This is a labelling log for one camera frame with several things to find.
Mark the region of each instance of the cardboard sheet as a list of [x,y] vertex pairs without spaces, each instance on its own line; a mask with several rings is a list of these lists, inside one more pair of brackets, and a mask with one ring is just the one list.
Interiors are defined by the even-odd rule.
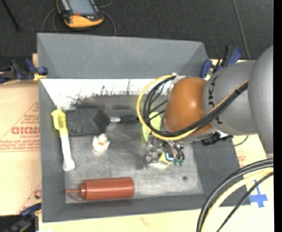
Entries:
[[0,216],[40,201],[38,84],[0,85]]

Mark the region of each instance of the device screen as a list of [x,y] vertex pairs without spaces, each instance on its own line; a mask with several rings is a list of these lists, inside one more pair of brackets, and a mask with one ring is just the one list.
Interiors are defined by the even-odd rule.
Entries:
[[73,14],[94,15],[96,11],[89,0],[68,0]]

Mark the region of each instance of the yellow cable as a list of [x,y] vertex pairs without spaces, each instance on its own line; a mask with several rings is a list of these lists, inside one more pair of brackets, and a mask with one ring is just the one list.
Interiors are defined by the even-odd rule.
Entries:
[[230,188],[228,188],[222,195],[219,196],[219,198],[213,203],[213,205],[211,206],[211,208],[209,209],[207,215],[205,216],[204,219],[204,223],[203,226],[200,230],[200,232],[204,232],[207,231],[206,228],[208,227],[209,224],[209,218],[211,216],[211,214],[213,214],[213,211],[215,209],[217,209],[224,201],[225,199],[232,194],[233,192],[235,192],[237,189],[239,189],[240,187],[246,185],[248,182],[253,181],[254,179],[261,179],[262,177],[266,176],[267,174],[273,172],[273,168],[266,168],[263,169],[261,171],[258,171],[252,175],[250,175],[249,177],[246,177],[240,181],[238,181],[237,183],[235,183],[234,185],[232,185]]
[[[198,129],[198,127],[193,128],[193,129],[191,129],[191,130],[189,130],[189,131],[187,131],[187,132],[184,132],[182,135],[179,135],[179,136],[169,136],[169,137],[167,137],[167,136],[162,136],[162,135],[160,135],[160,134],[158,134],[158,133],[152,131],[152,129],[145,123],[145,121],[143,120],[143,118],[142,118],[142,116],[141,116],[141,113],[140,113],[141,99],[142,99],[142,97],[144,96],[146,90],[147,90],[150,86],[152,86],[154,83],[156,83],[156,82],[158,82],[158,81],[160,81],[160,80],[163,80],[163,79],[167,79],[167,78],[170,78],[170,77],[174,77],[174,76],[176,76],[176,75],[175,75],[175,74],[172,74],[172,75],[164,75],[164,76],[161,76],[161,77],[159,77],[159,78],[153,80],[152,82],[150,82],[150,83],[141,91],[141,93],[140,93],[140,95],[139,95],[139,97],[138,97],[138,99],[137,99],[137,105],[136,105],[136,107],[137,107],[137,108],[136,108],[136,109],[137,109],[137,116],[138,116],[138,119],[139,119],[140,123],[141,123],[141,124],[145,127],[145,129],[148,130],[152,135],[154,135],[155,137],[157,137],[157,138],[159,138],[159,139],[161,139],[161,140],[164,140],[164,141],[180,140],[180,139],[182,139],[182,138],[184,138],[184,137],[187,137],[188,135],[192,134],[193,132],[195,132],[195,131]],[[238,89],[240,86],[246,84],[247,82],[248,82],[248,80],[246,80],[245,82],[243,82],[241,85],[239,85],[239,86],[237,87],[237,89]],[[220,104],[222,104],[222,103],[223,103],[225,100],[227,100],[232,94],[233,94],[233,92],[231,92],[226,98],[224,98],[217,106],[219,106]],[[215,110],[215,109],[217,108],[217,106],[215,106],[212,110],[210,110],[210,111],[208,112],[208,114],[211,113],[213,110]]]

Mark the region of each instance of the red squeeze bottle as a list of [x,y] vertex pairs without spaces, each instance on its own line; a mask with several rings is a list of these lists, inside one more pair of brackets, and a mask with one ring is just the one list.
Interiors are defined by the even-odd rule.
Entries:
[[86,201],[132,198],[135,193],[134,183],[130,177],[86,180],[77,190],[79,197]]

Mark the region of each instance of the cardboard box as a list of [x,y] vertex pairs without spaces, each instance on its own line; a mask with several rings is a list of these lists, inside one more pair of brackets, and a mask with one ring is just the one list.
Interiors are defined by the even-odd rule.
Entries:
[[[110,177],[114,176],[115,173],[123,174],[128,173],[128,171],[118,171],[118,169],[121,169],[122,159],[120,159],[118,167],[112,161],[108,161],[105,165],[100,165],[99,168],[93,170],[90,167],[94,165],[95,161],[88,159],[87,164],[81,164],[81,160],[84,159],[80,157],[81,160],[76,162],[75,170],[78,171],[78,167],[85,166],[87,171],[79,172],[79,175],[75,176],[74,179],[78,179],[78,181],[71,181],[70,175],[75,170],[72,170],[71,173],[65,173],[62,170],[63,157],[60,139],[58,131],[54,129],[51,112],[57,106],[67,104],[67,102],[62,103],[62,101],[72,101],[74,98],[78,100],[76,90],[83,92],[83,89],[88,89],[91,86],[93,92],[88,91],[83,94],[89,100],[92,97],[97,97],[96,95],[99,97],[99,92],[97,94],[94,89],[100,89],[106,87],[107,84],[115,84],[118,81],[123,81],[126,85],[131,81],[136,87],[139,81],[143,81],[145,86],[148,79],[170,73],[199,76],[200,68],[207,56],[203,44],[198,42],[41,33],[38,34],[38,57],[39,64],[49,69],[49,76],[46,80],[41,81],[39,90],[42,219],[44,222],[199,209],[216,185],[239,168],[239,162],[231,142],[220,142],[209,147],[203,147],[198,142],[193,145],[193,150],[187,150],[193,152],[191,158],[194,160],[191,161],[192,172],[195,174],[195,180],[200,181],[199,186],[202,186],[195,192],[173,191],[168,193],[168,189],[173,187],[173,183],[165,180],[164,185],[160,183],[164,193],[158,196],[148,195],[143,198],[93,203],[68,203],[64,190],[70,188],[71,184],[76,186],[78,181],[80,182],[82,179],[93,178],[94,176]],[[73,89],[76,90],[69,94],[69,90]],[[138,94],[138,89],[131,91],[134,95]],[[105,108],[108,108],[108,106],[111,106],[111,108],[118,107],[121,103],[134,110],[133,99],[118,101],[118,98],[114,98],[112,95],[104,96],[103,93],[100,94],[102,95],[100,100],[104,100],[102,105]],[[127,96],[133,98],[131,93],[128,93]],[[135,132],[135,134],[127,134],[124,146],[123,134],[119,134],[118,139],[113,138],[113,142],[121,141],[119,144],[122,146],[113,143],[114,148],[116,150],[123,147],[137,151],[142,150],[138,129],[141,130],[140,125],[139,128],[122,128],[122,131],[119,127],[114,128],[113,132]],[[91,139],[89,138],[85,143],[89,149],[90,142]],[[71,151],[74,157],[82,154],[80,151],[76,152],[75,147],[72,147]],[[83,158],[86,160],[89,157],[87,152],[85,150],[85,153],[83,153]],[[134,168],[129,167],[128,169],[132,171],[132,175],[137,172]],[[182,175],[178,174],[178,177],[183,181]],[[137,190],[142,184],[142,182],[136,183]],[[235,200],[244,192],[245,188],[240,189],[234,198],[228,200],[225,204],[235,204]]]

